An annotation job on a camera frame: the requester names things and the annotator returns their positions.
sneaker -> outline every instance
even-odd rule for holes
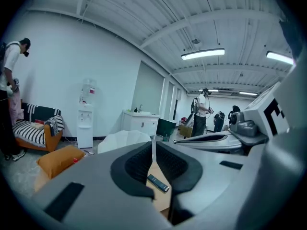
[[[4,155],[4,158],[5,158],[5,160],[7,161],[7,160],[10,160],[10,158],[11,158],[11,155],[9,154],[9,155]]]
[[[12,157],[13,157],[13,160],[14,160],[14,161],[17,161],[17,160],[19,160],[20,158],[22,158],[24,155],[25,155],[25,150],[24,150],[24,149],[21,149],[21,150],[20,150],[20,153],[18,153],[18,154],[16,154],[16,155],[12,155]]]

pink garment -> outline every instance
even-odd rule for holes
[[[18,119],[24,118],[24,110],[21,109],[21,98],[19,90],[14,92],[13,96],[10,98],[10,115],[13,126],[16,124]]]

white cabinet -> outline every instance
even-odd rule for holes
[[[123,111],[121,130],[138,130],[154,136],[158,127],[159,115],[142,115]]]

white chair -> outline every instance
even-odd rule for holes
[[[115,150],[132,144],[151,141],[150,136],[138,130],[122,130],[115,134],[108,135],[99,145],[97,153]]]

black pants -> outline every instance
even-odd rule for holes
[[[0,90],[0,149],[5,155],[20,152],[12,129],[9,101],[6,91]]]
[[[214,132],[221,132],[223,125],[224,125],[224,120],[218,117],[215,121]]]
[[[194,125],[192,130],[192,136],[202,136],[206,128],[206,117],[199,117],[194,115]]]

